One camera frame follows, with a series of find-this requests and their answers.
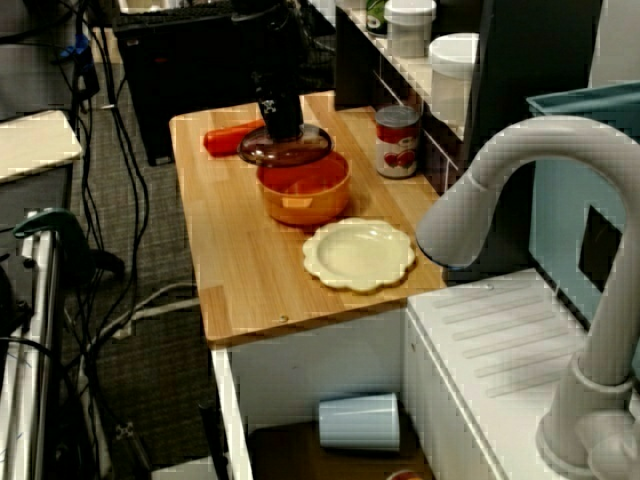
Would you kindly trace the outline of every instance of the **green bottle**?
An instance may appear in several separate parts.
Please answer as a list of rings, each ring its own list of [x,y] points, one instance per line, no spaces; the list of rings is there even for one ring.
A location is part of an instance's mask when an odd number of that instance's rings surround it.
[[[387,0],[367,0],[367,31],[373,35],[387,34],[387,21],[384,19],[384,5]]]

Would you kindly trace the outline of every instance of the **sink drain grooves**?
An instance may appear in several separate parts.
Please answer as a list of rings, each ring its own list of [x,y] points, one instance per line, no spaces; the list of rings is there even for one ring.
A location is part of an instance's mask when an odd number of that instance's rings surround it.
[[[510,282],[510,283],[511,285],[509,287],[495,287],[493,290],[490,290],[487,287],[481,287],[481,288],[476,287],[474,288],[474,290],[476,290],[474,292],[468,292],[465,290],[459,295],[455,295],[450,298],[443,298],[441,300],[436,300],[433,302],[433,306],[436,308],[453,307],[455,305],[461,305],[463,303],[472,302],[480,298],[497,297],[498,295],[517,292],[518,290],[531,287],[531,282]]]
[[[491,315],[493,313],[501,313],[509,310],[514,310],[519,307],[525,307],[527,305],[533,305],[534,303],[542,303],[542,299],[535,295],[533,297],[520,298],[511,302],[500,303],[498,305],[489,305],[483,308],[477,308],[470,312],[458,313],[456,315],[449,315],[444,317],[442,321],[449,325],[452,323],[462,322],[464,320],[471,320],[484,315]]]
[[[502,395],[508,395],[509,393],[514,393],[519,390],[526,390],[527,388],[537,387],[538,385],[544,385],[545,383],[555,382],[562,378],[564,372],[564,368],[559,368],[558,370],[545,373],[544,375],[527,378],[526,380],[520,380],[500,387],[489,388],[486,393],[489,398],[501,397]]]
[[[562,327],[560,329],[555,328],[553,330],[544,330],[540,333],[527,335],[526,337],[514,338],[512,340],[506,340],[504,342],[494,343],[485,347],[474,348],[467,350],[463,353],[465,358],[476,358],[483,355],[489,355],[491,353],[500,352],[502,350],[508,350],[510,348],[520,347],[522,345],[529,345],[531,343],[540,342],[549,338],[559,337],[560,335],[566,335],[567,328]]]
[[[546,362],[548,360],[553,360],[567,355],[573,355],[580,348],[580,345],[566,345],[564,347],[554,348],[553,350],[527,355],[526,357],[509,359],[508,362],[503,360],[502,362],[494,365],[478,368],[474,373],[478,378],[488,377],[490,375],[495,375],[496,373],[508,372],[509,370],[515,370],[517,368],[535,365],[537,363]]]
[[[456,341],[467,340],[469,338],[481,337],[482,335],[501,332],[503,330],[521,327],[530,323],[541,322],[542,320],[550,320],[552,318],[554,318],[553,313],[538,312],[533,315],[526,315],[524,317],[505,320],[504,322],[492,323],[490,325],[484,325],[471,330],[465,330],[464,332],[456,332],[453,334],[452,338]]]

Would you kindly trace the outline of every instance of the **faucet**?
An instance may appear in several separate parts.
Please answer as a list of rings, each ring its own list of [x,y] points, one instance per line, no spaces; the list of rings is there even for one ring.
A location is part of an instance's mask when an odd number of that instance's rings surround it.
[[[471,264],[509,177],[522,165],[549,157],[586,164],[602,175],[620,196],[627,221],[585,347],[571,358],[538,426],[538,453],[569,479],[638,479],[640,423],[628,404],[640,338],[640,145],[581,117],[545,116],[511,125],[480,149],[424,215],[416,240],[440,266]]]

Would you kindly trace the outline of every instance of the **jar lid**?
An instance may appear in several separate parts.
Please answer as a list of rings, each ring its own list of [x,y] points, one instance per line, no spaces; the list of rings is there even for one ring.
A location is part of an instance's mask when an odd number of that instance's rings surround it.
[[[389,0],[384,6],[384,16],[391,23],[424,24],[435,19],[436,2],[434,0]]]

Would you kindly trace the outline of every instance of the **orange bowl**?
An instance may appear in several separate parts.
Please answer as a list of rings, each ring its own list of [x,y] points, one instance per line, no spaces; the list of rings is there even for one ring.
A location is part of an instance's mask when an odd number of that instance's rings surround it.
[[[349,203],[351,167],[336,152],[299,167],[259,167],[257,177],[267,212],[289,225],[326,223]]]

